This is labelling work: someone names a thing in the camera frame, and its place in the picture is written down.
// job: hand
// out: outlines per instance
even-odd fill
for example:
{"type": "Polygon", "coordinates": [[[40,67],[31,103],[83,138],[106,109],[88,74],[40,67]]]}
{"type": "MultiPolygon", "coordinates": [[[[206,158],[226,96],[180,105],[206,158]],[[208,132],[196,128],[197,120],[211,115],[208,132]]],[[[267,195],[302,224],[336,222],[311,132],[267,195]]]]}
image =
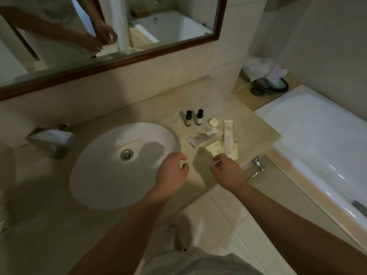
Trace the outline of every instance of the hand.
{"type": "Polygon", "coordinates": [[[117,41],[117,33],[108,26],[103,20],[94,21],[93,27],[97,38],[103,43],[103,45],[113,44],[117,41]]]}
{"type": "Polygon", "coordinates": [[[213,157],[213,161],[216,163],[214,166],[210,166],[211,173],[224,189],[234,193],[247,184],[240,165],[227,155],[224,153],[218,154],[213,157]]]}
{"type": "Polygon", "coordinates": [[[102,49],[102,43],[88,32],[72,32],[70,40],[94,54],[102,49]]]}
{"type": "Polygon", "coordinates": [[[187,160],[184,154],[171,152],[159,166],[154,191],[158,192],[162,197],[169,198],[185,182],[189,174],[189,165],[185,163],[181,168],[181,160],[187,160]]]}

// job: round soap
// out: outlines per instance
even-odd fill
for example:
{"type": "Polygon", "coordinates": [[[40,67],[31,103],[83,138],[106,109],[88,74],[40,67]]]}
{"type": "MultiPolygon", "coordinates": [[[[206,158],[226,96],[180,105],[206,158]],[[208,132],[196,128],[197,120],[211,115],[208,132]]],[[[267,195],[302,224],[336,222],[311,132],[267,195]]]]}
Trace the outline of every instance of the round soap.
{"type": "Polygon", "coordinates": [[[219,125],[219,122],[217,119],[213,118],[209,120],[209,125],[212,127],[217,127],[219,125]]]}

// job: wooden mirror frame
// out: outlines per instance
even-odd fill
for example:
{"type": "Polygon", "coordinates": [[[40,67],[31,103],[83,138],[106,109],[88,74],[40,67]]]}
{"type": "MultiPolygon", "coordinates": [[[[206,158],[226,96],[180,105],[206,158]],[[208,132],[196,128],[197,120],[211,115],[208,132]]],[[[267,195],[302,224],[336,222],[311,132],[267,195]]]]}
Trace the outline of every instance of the wooden mirror frame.
{"type": "Polygon", "coordinates": [[[206,44],[208,42],[217,41],[219,39],[227,0],[219,0],[217,15],[214,24],[214,31],[211,35],[200,36],[197,38],[176,42],[169,45],[152,48],[146,51],[138,52],[136,55],[130,55],[127,59],[120,58],[111,59],[104,62],[96,62],[87,66],[77,67],[66,71],[46,75],[44,77],[32,78],[30,80],[19,82],[16,84],[0,87],[0,101],[13,97],[25,95],[30,92],[39,91],[48,87],[63,84],[69,81],[101,73],[110,69],[127,66],[140,61],[153,59],[158,56],[170,54],[194,46],[206,44]]]}

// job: forearm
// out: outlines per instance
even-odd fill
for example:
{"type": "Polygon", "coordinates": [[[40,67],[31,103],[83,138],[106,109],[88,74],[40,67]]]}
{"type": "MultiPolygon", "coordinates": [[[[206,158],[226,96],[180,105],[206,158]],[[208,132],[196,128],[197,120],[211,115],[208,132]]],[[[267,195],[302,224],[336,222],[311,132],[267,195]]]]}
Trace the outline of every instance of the forearm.
{"type": "Polygon", "coordinates": [[[168,197],[150,191],[68,275],[133,275],[143,257],[159,213],[167,201],[168,197]]]}
{"type": "Polygon", "coordinates": [[[102,20],[92,0],[77,0],[92,22],[102,20]]]}
{"type": "Polygon", "coordinates": [[[297,274],[363,274],[367,257],[250,184],[232,191],[297,274]]]}
{"type": "Polygon", "coordinates": [[[14,6],[0,7],[2,17],[16,28],[32,32],[54,40],[70,41],[73,31],[59,23],[48,22],[42,18],[25,13],[14,6]]]}

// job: person's left hand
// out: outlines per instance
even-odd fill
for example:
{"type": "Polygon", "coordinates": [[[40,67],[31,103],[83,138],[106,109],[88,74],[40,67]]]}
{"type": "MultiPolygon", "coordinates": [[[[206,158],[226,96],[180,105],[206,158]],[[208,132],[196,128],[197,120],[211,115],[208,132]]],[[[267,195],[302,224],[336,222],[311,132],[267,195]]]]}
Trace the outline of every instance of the person's left hand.
{"type": "Polygon", "coordinates": [[[171,152],[159,166],[154,190],[160,196],[169,198],[185,182],[189,174],[189,165],[185,163],[181,167],[181,160],[187,160],[184,154],[181,152],[171,152]]]}
{"type": "Polygon", "coordinates": [[[108,26],[103,20],[93,22],[93,27],[97,38],[103,43],[103,45],[110,45],[117,41],[117,33],[108,26]]]}

